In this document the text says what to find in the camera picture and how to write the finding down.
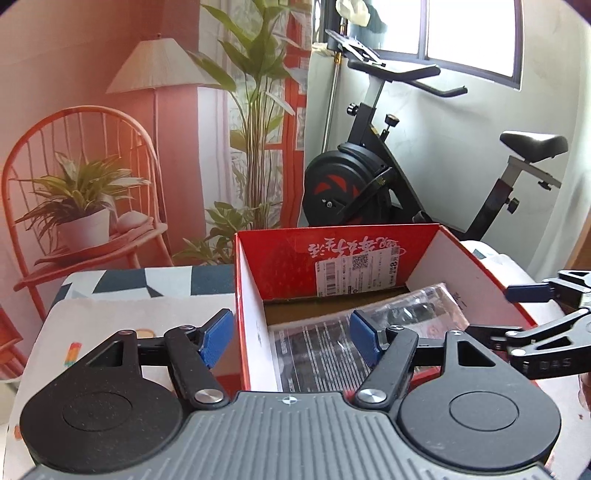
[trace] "metal pin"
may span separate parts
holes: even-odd
[[[218,403],[223,400],[223,393],[217,388],[204,388],[195,393],[195,400],[201,403]]]
[[[357,398],[365,403],[382,403],[387,395],[377,388],[364,388],[357,393]]]

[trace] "pink wall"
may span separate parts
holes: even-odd
[[[190,0],[18,1],[0,17],[0,164],[30,126],[69,106],[113,106],[151,133],[152,92],[105,91],[140,40],[162,31],[178,34],[184,47],[196,46],[198,15],[198,3]],[[205,228],[196,87],[161,90],[160,136],[169,238],[176,252],[182,237],[203,236]],[[0,303],[25,338],[19,347],[28,353],[41,323],[27,292],[12,292],[20,274],[0,213]],[[60,283],[40,289],[46,305]]]

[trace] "red cardboard box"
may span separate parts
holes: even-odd
[[[535,326],[520,305],[505,300],[501,284],[439,225],[244,231],[236,236],[236,316],[245,390],[278,390],[265,315],[269,302],[292,300],[284,303],[282,323],[296,316],[297,304],[310,305],[310,317],[327,302],[335,305],[334,311],[355,306],[356,295],[317,298],[319,262],[385,248],[399,253],[397,261],[391,262],[397,263],[394,278],[388,277],[394,286],[406,285],[413,291],[444,282],[470,323]],[[389,294],[386,290],[376,295],[386,298]],[[364,298],[358,305],[369,303]]]

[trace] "floor lamp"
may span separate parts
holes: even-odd
[[[156,150],[157,197],[160,220],[166,219],[160,153],[158,151],[158,89],[175,85],[212,86],[216,82],[203,73],[173,38],[144,40],[138,43],[121,66],[106,93],[151,89],[154,92],[152,140]],[[165,239],[170,250],[168,238]]]

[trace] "bike seat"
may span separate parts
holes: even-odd
[[[528,163],[569,151],[569,143],[562,135],[507,131],[501,134],[500,140]]]

